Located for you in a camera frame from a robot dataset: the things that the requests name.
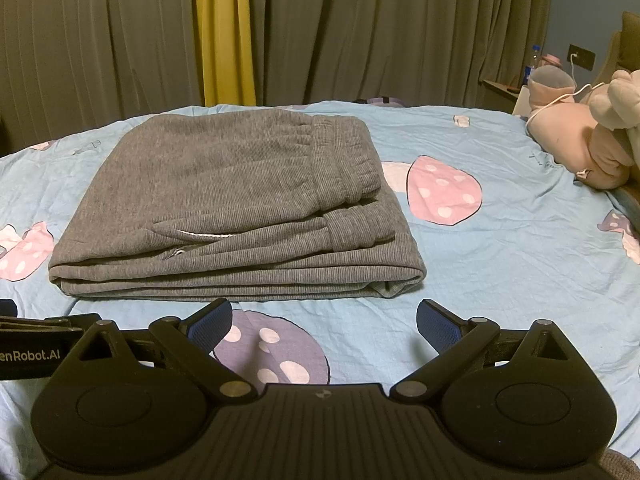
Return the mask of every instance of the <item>triangular cutout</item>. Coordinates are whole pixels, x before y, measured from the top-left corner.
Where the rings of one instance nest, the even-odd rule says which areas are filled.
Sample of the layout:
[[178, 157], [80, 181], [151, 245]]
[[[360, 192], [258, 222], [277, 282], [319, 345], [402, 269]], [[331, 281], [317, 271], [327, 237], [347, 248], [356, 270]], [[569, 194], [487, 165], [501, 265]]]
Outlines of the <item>triangular cutout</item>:
[[564, 351], [560, 348], [558, 342], [555, 340], [553, 334], [549, 332], [545, 332], [540, 335], [534, 355], [545, 359], [556, 359], [560, 361], [567, 361], [568, 359]]
[[112, 357], [111, 347], [105, 339], [104, 335], [97, 333], [94, 339], [89, 343], [87, 348], [80, 356], [81, 361], [92, 361], [94, 359], [106, 359]]

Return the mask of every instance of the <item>black robotic device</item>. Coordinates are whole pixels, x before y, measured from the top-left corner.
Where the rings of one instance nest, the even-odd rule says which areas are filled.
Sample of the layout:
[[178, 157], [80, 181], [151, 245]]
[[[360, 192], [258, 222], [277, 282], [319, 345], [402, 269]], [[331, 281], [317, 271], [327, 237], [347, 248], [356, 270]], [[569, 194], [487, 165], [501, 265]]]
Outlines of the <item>black robotic device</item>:
[[439, 355], [389, 396], [380, 384], [258, 396], [209, 356], [231, 322], [224, 299], [148, 330], [0, 317], [0, 380], [50, 376], [31, 413], [51, 462], [38, 480], [612, 480], [598, 460], [614, 404], [549, 320], [501, 330], [424, 300], [417, 328]]

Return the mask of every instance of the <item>stuffed animal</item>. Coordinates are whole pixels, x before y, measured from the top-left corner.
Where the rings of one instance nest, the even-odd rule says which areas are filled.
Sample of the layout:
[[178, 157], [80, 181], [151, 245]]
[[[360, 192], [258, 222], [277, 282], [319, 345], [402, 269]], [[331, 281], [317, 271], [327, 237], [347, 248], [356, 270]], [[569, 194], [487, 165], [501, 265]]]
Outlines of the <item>stuffed animal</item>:
[[529, 134], [588, 186], [622, 186], [640, 160], [634, 157], [640, 155], [640, 72], [636, 74], [618, 71], [611, 84], [577, 103], [571, 76], [551, 65], [535, 69], [528, 83]]

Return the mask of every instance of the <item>wall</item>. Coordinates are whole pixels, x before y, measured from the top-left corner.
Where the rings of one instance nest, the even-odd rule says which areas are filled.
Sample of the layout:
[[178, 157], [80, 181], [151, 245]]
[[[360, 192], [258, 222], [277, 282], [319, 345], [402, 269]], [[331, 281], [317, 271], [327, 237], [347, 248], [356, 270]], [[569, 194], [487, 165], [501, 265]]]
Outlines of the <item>wall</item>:
[[593, 71], [575, 68], [578, 88], [592, 82], [604, 63], [611, 35], [622, 28], [622, 12], [640, 14], [640, 0], [551, 0], [546, 30], [545, 53], [558, 56], [570, 72], [566, 60], [569, 44], [596, 53]]

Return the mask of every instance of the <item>yellow curtain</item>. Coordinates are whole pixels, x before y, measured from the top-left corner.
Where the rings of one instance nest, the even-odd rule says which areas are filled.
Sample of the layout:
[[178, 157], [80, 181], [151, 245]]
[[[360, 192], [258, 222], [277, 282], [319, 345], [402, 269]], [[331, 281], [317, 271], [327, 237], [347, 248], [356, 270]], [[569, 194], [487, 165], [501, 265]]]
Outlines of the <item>yellow curtain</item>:
[[249, 0], [195, 0], [204, 102], [255, 105]]

